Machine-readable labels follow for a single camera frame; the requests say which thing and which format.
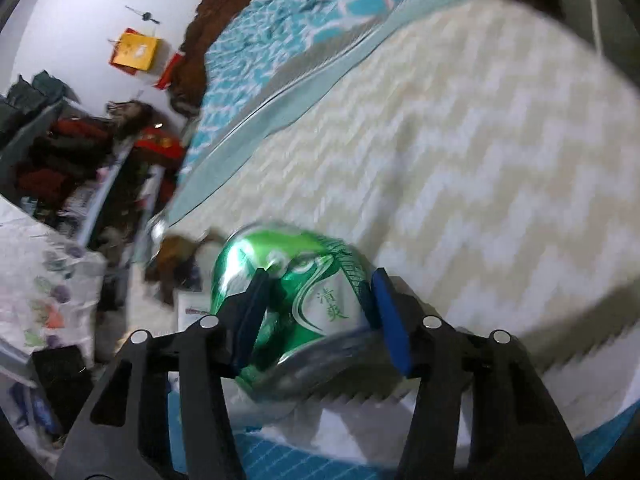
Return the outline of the hanging wall ornament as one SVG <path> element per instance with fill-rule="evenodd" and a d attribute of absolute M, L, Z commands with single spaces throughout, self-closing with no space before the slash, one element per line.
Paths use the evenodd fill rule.
<path fill-rule="evenodd" d="M 140 11 L 137 10 L 135 8 L 132 8 L 131 6 L 126 6 L 126 9 L 134 14 L 136 14 L 139 18 L 142 19 L 142 21 L 144 22 L 151 22 L 155 25 L 159 25 L 160 21 L 157 20 L 156 18 L 154 18 L 153 14 L 149 11 Z"/>

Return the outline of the cluttered shelf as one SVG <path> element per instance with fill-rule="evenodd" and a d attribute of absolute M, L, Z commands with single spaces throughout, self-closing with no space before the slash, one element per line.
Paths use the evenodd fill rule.
<path fill-rule="evenodd" d="M 147 185 L 175 188 L 186 150 L 152 105 L 107 102 L 81 110 L 62 80 L 43 70 L 17 78 L 1 98 L 1 193 L 109 266 L 137 236 Z"/>

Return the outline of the teal white quilt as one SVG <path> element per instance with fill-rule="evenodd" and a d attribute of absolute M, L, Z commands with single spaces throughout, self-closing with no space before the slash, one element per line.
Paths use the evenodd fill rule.
<path fill-rule="evenodd" d="M 291 58 L 404 1 L 250 0 L 206 52 L 206 90 L 178 181 L 188 180 L 222 130 Z"/>

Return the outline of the floral white cloth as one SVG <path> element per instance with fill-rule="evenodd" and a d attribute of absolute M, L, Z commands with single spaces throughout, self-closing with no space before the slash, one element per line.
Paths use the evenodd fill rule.
<path fill-rule="evenodd" d="M 76 346 L 94 363 L 106 260 L 1 201 L 1 343 L 21 358 Z"/>

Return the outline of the yellow red wall calendar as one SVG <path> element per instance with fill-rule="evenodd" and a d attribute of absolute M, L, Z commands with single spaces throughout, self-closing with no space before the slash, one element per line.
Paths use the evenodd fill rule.
<path fill-rule="evenodd" d="M 129 75 L 148 72 L 154 64 L 161 43 L 160 38 L 126 28 L 120 37 L 112 42 L 113 50 L 108 64 Z"/>

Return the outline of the green drink can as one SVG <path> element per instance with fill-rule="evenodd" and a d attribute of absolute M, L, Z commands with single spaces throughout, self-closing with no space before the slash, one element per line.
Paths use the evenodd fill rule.
<path fill-rule="evenodd" d="M 355 248 L 283 222 L 255 222 L 222 245 L 212 306 L 269 275 L 269 304 L 236 378 L 255 400 L 382 394 L 395 374 L 374 327 L 370 273 Z"/>

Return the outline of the patterned bed sheet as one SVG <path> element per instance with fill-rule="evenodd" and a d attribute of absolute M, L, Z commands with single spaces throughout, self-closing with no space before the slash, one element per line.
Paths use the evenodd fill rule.
<path fill-rule="evenodd" d="M 177 231 L 344 240 L 524 342 L 573 434 L 639 403 L 639 90 L 509 0 L 407 0 L 296 56 L 201 154 Z"/>

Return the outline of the carved wooden headboard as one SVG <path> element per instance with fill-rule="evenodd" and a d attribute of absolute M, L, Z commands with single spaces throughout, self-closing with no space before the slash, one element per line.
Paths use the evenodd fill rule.
<path fill-rule="evenodd" d="M 183 117 L 198 114 L 206 90 L 205 55 L 250 0 L 201 0 L 186 28 L 180 58 L 169 75 L 170 107 Z"/>

